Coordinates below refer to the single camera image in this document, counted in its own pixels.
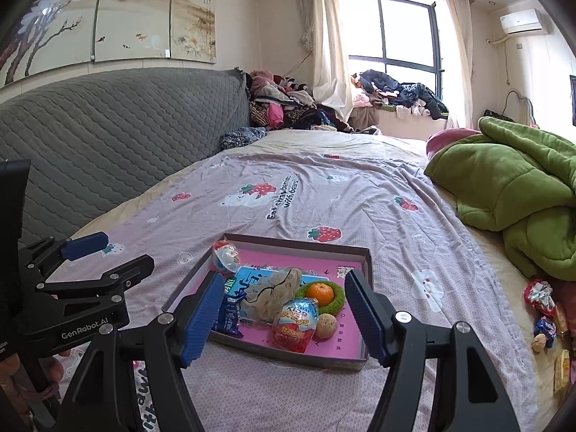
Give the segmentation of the left hand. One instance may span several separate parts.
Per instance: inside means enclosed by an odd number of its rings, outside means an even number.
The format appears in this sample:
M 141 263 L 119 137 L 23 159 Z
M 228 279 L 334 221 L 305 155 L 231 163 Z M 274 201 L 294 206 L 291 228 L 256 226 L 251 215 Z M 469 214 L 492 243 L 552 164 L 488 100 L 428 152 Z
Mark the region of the left hand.
M 50 399 L 59 393 L 59 383 L 63 379 L 62 363 L 51 357 L 40 359 L 37 367 L 40 385 L 32 382 L 32 368 L 22 367 L 17 354 L 1 362 L 1 389 L 21 419 L 29 417 L 32 400 Z

